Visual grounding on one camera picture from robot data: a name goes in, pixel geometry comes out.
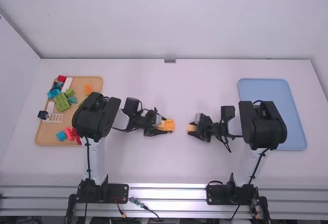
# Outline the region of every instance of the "yellow object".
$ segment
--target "yellow object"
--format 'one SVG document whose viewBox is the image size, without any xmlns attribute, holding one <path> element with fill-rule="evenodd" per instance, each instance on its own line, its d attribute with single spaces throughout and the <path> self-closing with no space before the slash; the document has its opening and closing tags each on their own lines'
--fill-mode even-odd
<svg viewBox="0 0 328 224">
<path fill-rule="evenodd" d="M 174 120 L 172 119 L 162 120 L 161 125 L 156 126 L 156 129 L 161 131 L 168 131 L 172 133 L 174 132 L 175 129 Z"/>
<path fill-rule="evenodd" d="M 197 131 L 197 126 L 189 124 L 187 127 L 187 132 L 195 132 Z"/>
<path fill-rule="evenodd" d="M 90 85 L 90 84 L 85 84 L 85 85 L 84 85 L 84 93 L 85 93 L 86 95 L 90 95 L 91 92 L 92 92 L 91 85 Z"/>
</svg>

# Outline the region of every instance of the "blue mat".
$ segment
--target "blue mat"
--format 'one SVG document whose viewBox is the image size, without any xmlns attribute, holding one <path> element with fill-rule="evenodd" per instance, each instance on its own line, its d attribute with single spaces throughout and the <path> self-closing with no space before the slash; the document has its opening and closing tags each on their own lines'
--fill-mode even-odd
<svg viewBox="0 0 328 224">
<path fill-rule="evenodd" d="M 303 151 L 307 143 L 294 99 L 284 79 L 240 79 L 241 101 L 273 101 L 287 126 L 287 140 L 278 150 Z"/>
</svg>

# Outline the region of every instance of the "blue lego brick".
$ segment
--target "blue lego brick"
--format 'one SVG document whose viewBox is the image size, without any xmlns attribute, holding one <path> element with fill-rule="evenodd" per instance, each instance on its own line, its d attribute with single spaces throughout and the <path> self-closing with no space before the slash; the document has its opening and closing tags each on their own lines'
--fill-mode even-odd
<svg viewBox="0 0 328 224">
<path fill-rule="evenodd" d="M 54 98 L 55 96 L 60 94 L 59 89 L 54 89 L 48 92 L 48 98 Z"/>
<path fill-rule="evenodd" d="M 59 133 L 56 134 L 56 137 L 60 140 L 60 141 L 64 141 L 65 139 L 67 139 L 67 135 L 64 131 L 60 131 Z"/>
<path fill-rule="evenodd" d="M 77 99 L 76 99 L 76 97 L 69 97 L 68 98 L 68 102 L 70 102 L 71 104 L 77 104 Z"/>
</svg>

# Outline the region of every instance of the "yellow block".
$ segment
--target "yellow block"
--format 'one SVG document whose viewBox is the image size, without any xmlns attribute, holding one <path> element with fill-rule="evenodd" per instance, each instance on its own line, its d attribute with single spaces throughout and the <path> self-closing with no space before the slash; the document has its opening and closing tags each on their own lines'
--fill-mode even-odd
<svg viewBox="0 0 328 224">
<path fill-rule="evenodd" d="M 195 131 L 197 131 L 197 126 L 188 124 L 187 132 L 195 132 Z"/>
<path fill-rule="evenodd" d="M 156 126 L 156 129 L 161 130 L 161 131 L 174 132 L 174 129 L 175 129 L 174 120 L 172 120 L 172 119 L 162 120 L 162 124 Z"/>
</svg>

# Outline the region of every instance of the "wooden tray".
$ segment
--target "wooden tray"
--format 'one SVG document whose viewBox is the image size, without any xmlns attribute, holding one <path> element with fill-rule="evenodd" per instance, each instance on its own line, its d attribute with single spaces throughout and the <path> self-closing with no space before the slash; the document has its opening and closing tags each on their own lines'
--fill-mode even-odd
<svg viewBox="0 0 328 224">
<path fill-rule="evenodd" d="M 73 77 L 73 82 L 70 88 L 75 91 L 74 96 L 77 98 L 78 104 L 72 104 L 72 106 L 68 110 L 65 110 L 63 112 L 59 112 L 55 105 L 53 113 L 64 115 L 62 123 L 45 123 L 42 120 L 40 121 L 40 125 L 35 136 L 35 143 L 39 146 L 79 146 L 76 140 L 70 141 L 67 138 L 63 142 L 59 141 L 56 137 L 56 134 L 60 131 L 64 131 L 66 127 L 72 127 L 72 117 L 74 112 L 77 110 L 78 105 L 88 97 L 84 93 L 84 85 L 90 84 L 93 92 L 101 92 L 101 89 L 103 87 L 103 79 L 99 76 L 70 77 Z M 46 110 L 49 101 L 53 101 L 53 99 L 49 99 L 47 101 L 46 106 L 43 110 Z"/>
</svg>

